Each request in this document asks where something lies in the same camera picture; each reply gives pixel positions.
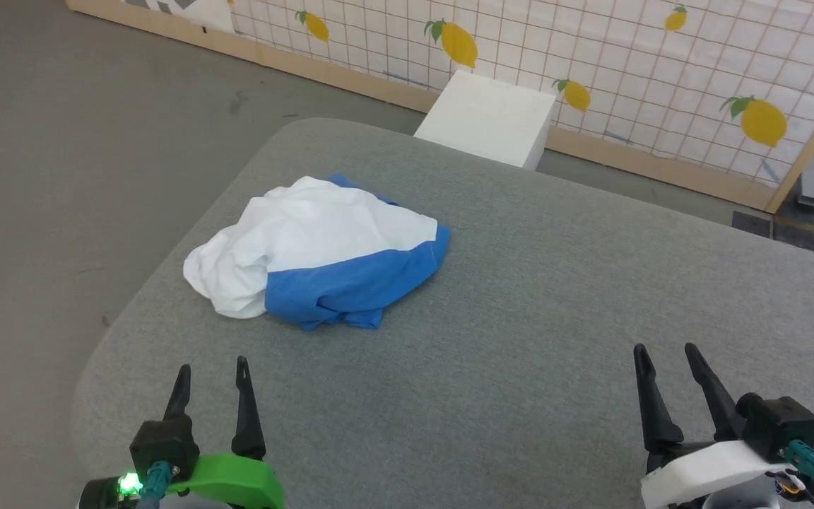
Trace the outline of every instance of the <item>lemon with green leaves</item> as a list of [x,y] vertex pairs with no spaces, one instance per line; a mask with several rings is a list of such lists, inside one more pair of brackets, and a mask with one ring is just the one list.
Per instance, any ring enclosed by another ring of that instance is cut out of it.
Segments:
[[552,87],[558,89],[558,91],[562,91],[565,93],[565,100],[567,104],[570,104],[572,107],[575,107],[581,112],[586,112],[589,107],[589,91],[586,90],[584,86],[576,81],[570,80],[555,80],[552,83]]
[[300,20],[301,25],[306,25],[307,30],[313,34],[313,37],[322,42],[329,41],[329,27],[323,20],[316,17],[316,14],[308,13],[307,11],[297,11],[294,17]]
[[476,67],[478,55],[476,41],[461,26],[448,23],[443,19],[430,21],[423,28],[423,35],[426,35],[426,32],[432,35],[432,41],[439,42],[439,37],[442,38],[442,49],[445,49],[446,54],[453,61],[471,69]]
[[769,101],[753,96],[730,97],[721,104],[721,110],[728,104],[731,106],[732,119],[743,113],[740,126],[743,128],[743,134],[753,141],[775,148],[778,141],[781,141],[787,133],[787,119],[781,110]]
[[674,12],[665,20],[665,30],[668,32],[676,32],[687,25],[687,6],[684,4],[676,4]]

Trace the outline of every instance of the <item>white and blue cloth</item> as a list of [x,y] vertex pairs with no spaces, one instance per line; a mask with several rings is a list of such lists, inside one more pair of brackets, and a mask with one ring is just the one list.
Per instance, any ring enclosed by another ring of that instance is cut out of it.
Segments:
[[191,251],[184,279],[220,315],[376,329],[385,306],[439,269],[449,238],[342,176],[303,177],[249,200],[236,225]]

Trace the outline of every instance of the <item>wooden board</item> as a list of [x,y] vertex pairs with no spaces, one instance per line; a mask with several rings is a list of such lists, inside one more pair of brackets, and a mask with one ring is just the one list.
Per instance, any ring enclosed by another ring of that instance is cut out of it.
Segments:
[[[232,33],[194,25],[180,16],[142,9],[118,0],[66,0],[66,3],[70,9],[81,13],[229,54],[387,103],[409,107],[417,112],[429,112],[438,97],[433,91],[420,90],[396,81],[384,80],[307,56],[285,52]],[[659,158],[636,148],[555,127],[549,131],[546,148],[773,213],[781,206],[784,197],[811,159],[814,152],[814,133],[778,190],[755,181],[744,180],[742,177],[708,170],[680,160]]]

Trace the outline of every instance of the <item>gray tabletop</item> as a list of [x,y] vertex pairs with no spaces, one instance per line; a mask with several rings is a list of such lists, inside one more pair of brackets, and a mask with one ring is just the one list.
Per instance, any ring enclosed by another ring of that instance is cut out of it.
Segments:
[[[307,333],[217,315],[181,275],[247,200],[343,173],[452,229],[438,274],[382,328]],[[649,346],[691,439],[711,420],[683,345],[728,390],[814,411],[814,254],[350,122],[282,129],[156,270],[90,359],[73,439],[91,476],[130,466],[178,367],[204,454],[229,452],[251,365],[290,507],[640,507],[632,349]]]

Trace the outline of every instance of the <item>concrete floor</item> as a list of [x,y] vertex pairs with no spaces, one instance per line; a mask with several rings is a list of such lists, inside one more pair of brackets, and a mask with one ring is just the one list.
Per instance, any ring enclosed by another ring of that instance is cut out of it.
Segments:
[[[58,0],[0,0],[0,507],[75,503],[88,355],[256,149],[307,117],[423,118]],[[555,153],[540,171],[721,223],[740,209]]]

